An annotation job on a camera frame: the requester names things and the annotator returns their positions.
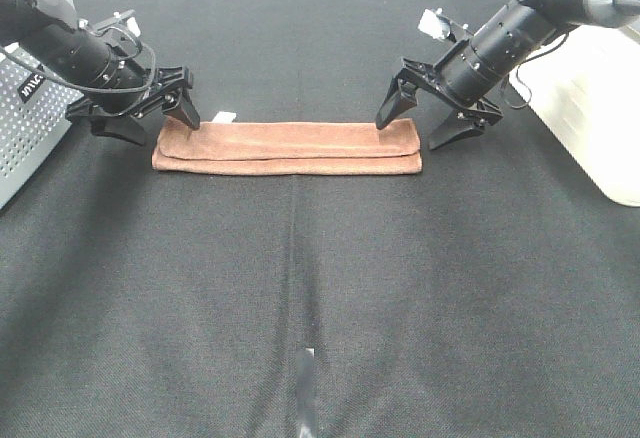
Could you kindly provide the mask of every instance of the folded towel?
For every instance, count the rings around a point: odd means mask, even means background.
[[[202,123],[168,118],[153,167],[216,175],[398,175],[422,170],[413,121],[373,123]]]

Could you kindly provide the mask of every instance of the black cloth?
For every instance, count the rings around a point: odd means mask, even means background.
[[[446,49],[424,8],[508,0],[75,1],[135,8],[205,117],[370,121],[398,56]],[[640,213],[531,112],[415,177],[158,174],[152,146],[75,126],[1,212],[0,436],[294,436],[305,347],[323,437],[638,436]]]

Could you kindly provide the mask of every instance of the black cable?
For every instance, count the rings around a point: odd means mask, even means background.
[[[504,79],[502,80],[502,84],[500,85],[500,96],[502,97],[502,101],[504,101],[509,108],[511,108],[512,110],[524,110],[527,106],[529,106],[529,104],[531,104],[531,100],[533,99],[533,91],[520,78],[520,67],[522,65],[524,65],[525,63],[529,63],[531,61],[537,60],[538,58],[542,58],[543,56],[550,55],[554,51],[557,51],[562,45],[564,45],[567,42],[568,39],[569,39],[569,33],[565,33],[564,38],[562,38],[562,41],[560,43],[558,43],[556,46],[554,46],[550,50],[547,50],[547,51],[545,51],[543,53],[539,53],[539,54],[537,54],[535,56],[532,56],[531,58],[527,58],[525,61],[523,61],[522,63],[520,63],[517,66],[515,78],[518,81],[518,83],[520,83],[522,86],[524,86],[527,89],[527,91],[529,92],[529,98],[526,100],[526,102],[524,104],[522,104],[522,105],[513,105],[511,102],[509,102],[509,100],[507,99],[507,96],[505,95],[505,91],[507,89],[507,85],[509,84],[509,75],[504,77]]]
[[[151,57],[151,66],[150,66],[151,71],[149,73],[149,77],[146,83],[136,88],[90,88],[87,86],[74,85],[73,83],[69,83],[68,81],[62,80],[51,73],[39,70],[38,68],[31,66],[30,64],[26,63],[25,61],[13,55],[13,53],[9,53],[2,46],[0,46],[0,54],[3,54],[9,61],[12,61],[16,65],[21,66],[22,68],[30,71],[31,73],[38,75],[46,80],[49,80],[52,83],[55,83],[57,85],[64,86],[65,88],[70,88],[72,90],[76,90],[81,93],[94,93],[99,95],[125,95],[129,93],[143,93],[151,89],[151,87],[153,86],[153,82],[155,80],[155,75],[157,71],[156,53],[153,50],[153,48],[151,48],[146,43],[141,42],[141,45],[142,45],[142,48],[146,50],[149,53],[149,56]]]

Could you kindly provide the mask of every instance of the metal mesh panel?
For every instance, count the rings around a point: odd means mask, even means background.
[[[17,56],[38,63],[26,52]],[[24,104],[18,87],[31,73],[9,60],[0,62],[0,207],[40,166],[69,128],[66,107],[81,95],[46,82]]]

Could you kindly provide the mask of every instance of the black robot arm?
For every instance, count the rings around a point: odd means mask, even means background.
[[[376,124],[385,128],[417,105],[416,92],[436,95],[454,111],[429,137],[429,148],[482,135],[486,125],[502,118],[500,108],[486,94],[532,52],[581,25],[618,28],[640,15],[640,0],[511,0],[480,30],[464,34],[441,10],[423,20],[435,23],[439,39],[453,47],[436,64],[401,59]]]
[[[38,70],[0,48],[10,60],[33,73],[81,91],[84,97],[67,109],[67,119],[87,120],[96,136],[142,145],[144,129],[137,123],[162,107],[197,129],[200,116],[189,97],[193,76],[188,68],[157,68],[155,54],[127,29],[133,12],[91,26],[79,20],[66,0],[0,0],[0,45],[20,46],[57,76]],[[125,48],[133,46],[134,51]],[[151,67],[137,58],[146,50]]]

